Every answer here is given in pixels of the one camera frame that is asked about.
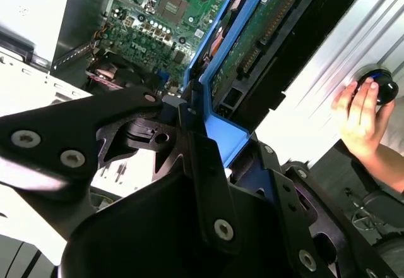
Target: white surface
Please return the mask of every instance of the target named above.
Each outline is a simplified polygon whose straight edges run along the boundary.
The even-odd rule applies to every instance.
[[[0,116],[48,106],[56,99],[57,92],[72,99],[90,96],[89,93],[26,66],[0,49],[1,56],[6,64],[0,63],[3,81],[0,87]],[[126,172],[119,182],[115,182],[116,170],[123,162],[127,162]],[[0,168],[2,178],[9,178],[10,184],[16,184],[22,178],[44,178],[37,172],[14,166],[4,159],[0,159]],[[142,150],[135,157],[111,164],[103,176],[99,171],[93,185],[116,195],[127,196],[150,184],[152,169],[153,152]],[[60,264],[66,240],[8,186],[0,185],[0,213],[8,217],[0,217],[0,234],[31,243],[53,264]]]
[[[0,30],[29,41],[52,62],[67,0],[0,0]]]
[[[286,91],[280,107],[256,130],[281,163],[291,159],[312,166],[338,141],[331,103],[361,67],[379,63],[396,80],[404,76],[403,11],[404,0],[353,4]]]

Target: mounting hole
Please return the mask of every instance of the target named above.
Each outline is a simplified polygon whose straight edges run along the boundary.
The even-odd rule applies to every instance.
[[[169,140],[169,136],[168,136],[167,134],[165,134],[165,133],[158,134],[158,135],[156,136],[156,139],[155,139],[155,141],[156,141],[157,144],[165,143],[165,142],[167,142],[168,140]]]
[[[146,17],[145,17],[144,15],[139,15],[139,16],[138,16],[138,20],[139,20],[140,22],[144,22],[144,21],[146,20]]]
[[[293,204],[288,204],[291,211],[296,212],[296,207]]]
[[[156,102],[156,100],[157,100],[156,97],[149,95],[149,94],[145,94],[145,99],[150,102]]]
[[[223,219],[217,219],[214,224],[216,235],[226,241],[230,241],[234,237],[233,227]]]
[[[17,147],[33,148],[40,144],[41,137],[34,131],[20,130],[11,135],[11,142]]]
[[[331,265],[336,262],[336,248],[330,238],[324,233],[319,233],[313,238],[314,247],[321,259]]]
[[[369,278],[378,278],[377,275],[376,275],[376,273],[373,272],[373,270],[371,270],[371,269],[366,269],[366,274],[367,274],[367,276],[368,276]]]
[[[261,195],[261,196],[265,196],[265,191],[263,188],[259,188],[258,191],[256,191],[257,194]]]
[[[300,250],[299,252],[300,262],[310,271],[315,272],[317,269],[316,261],[308,251]]]

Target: green circuit board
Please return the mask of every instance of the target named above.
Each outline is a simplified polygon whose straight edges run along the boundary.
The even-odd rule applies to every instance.
[[[276,26],[292,3],[293,0],[261,0],[229,55],[212,78],[210,83],[212,100],[226,91],[226,85],[237,77],[239,70],[248,73],[260,52],[257,45],[264,45],[270,40]]]
[[[101,45],[150,72],[168,73],[166,88],[177,92],[222,4],[223,0],[114,0]]]

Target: black metal bracket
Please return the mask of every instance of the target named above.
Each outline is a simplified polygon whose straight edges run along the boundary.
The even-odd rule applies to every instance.
[[[326,235],[336,247],[336,264],[340,276],[396,277],[304,166],[296,162],[287,164],[284,166],[285,175],[309,202],[309,205],[305,203],[305,211],[313,208],[317,213],[316,220],[310,225],[312,236]]]
[[[295,186],[281,174],[276,153],[261,142],[251,141],[250,145],[256,150],[257,157],[235,185],[260,193],[276,205],[289,264],[297,274],[301,277],[334,277],[317,253]]]
[[[20,171],[15,172],[19,178],[2,176],[0,182],[56,200],[84,196],[97,169],[137,151],[112,144],[120,128],[154,118],[161,108],[162,102],[149,90],[134,87],[2,117],[0,157],[37,177],[23,179]]]

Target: silver screw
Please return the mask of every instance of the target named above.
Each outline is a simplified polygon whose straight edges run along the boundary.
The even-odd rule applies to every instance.
[[[86,157],[78,150],[66,150],[61,154],[61,162],[72,169],[82,166]]]
[[[217,219],[215,221],[215,232],[219,238],[226,241],[230,241],[234,237],[233,227],[223,219]]]
[[[145,98],[146,98],[147,101],[156,102],[156,97],[154,97],[154,96],[152,96],[152,95],[146,94],[146,95],[145,95]]]
[[[303,179],[307,179],[307,174],[302,171],[301,169],[297,170],[297,173],[303,178]]]
[[[310,272],[315,272],[317,269],[316,261],[314,258],[310,255],[308,251],[305,250],[300,250],[299,251],[299,259],[300,262],[310,271]]]
[[[366,269],[366,274],[369,278],[377,278],[377,275],[371,269]]]
[[[196,115],[196,111],[190,107],[188,107],[188,111],[192,114],[192,115]]]
[[[17,147],[32,148],[40,144],[41,138],[34,131],[21,130],[11,135],[11,142]]]
[[[265,150],[266,150],[266,152],[267,153],[269,153],[269,154],[273,154],[273,149],[272,148],[270,148],[269,146],[267,146],[267,145],[265,145]]]

